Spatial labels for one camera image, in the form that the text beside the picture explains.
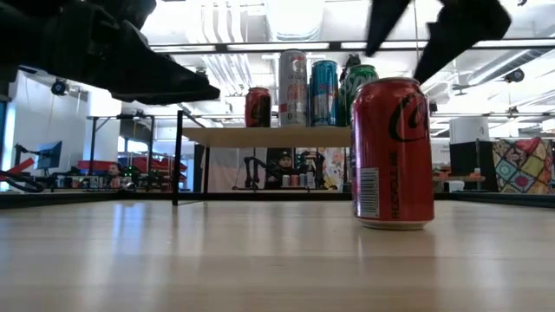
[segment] colorful quilt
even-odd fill
[[[552,193],[551,141],[533,138],[494,142],[493,163],[499,192]]]

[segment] wooden shelf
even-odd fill
[[[183,135],[209,147],[350,146],[350,127],[183,128]]]

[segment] dark red soda can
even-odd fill
[[[271,98],[267,88],[250,88],[245,102],[247,127],[270,127]]]
[[[417,81],[386,78],[353,103],[355,217],[369,227],[417,230],[434,219],[426,97]]]

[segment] barcode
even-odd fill
[[[361,168],[360,216],[380,217],[380,186],[378,168]]]

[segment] computer monitor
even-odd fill
[[[60,166],[60,156],[62,155],[62,142],[41,144],[38,146],[36,169],[50,169]]]

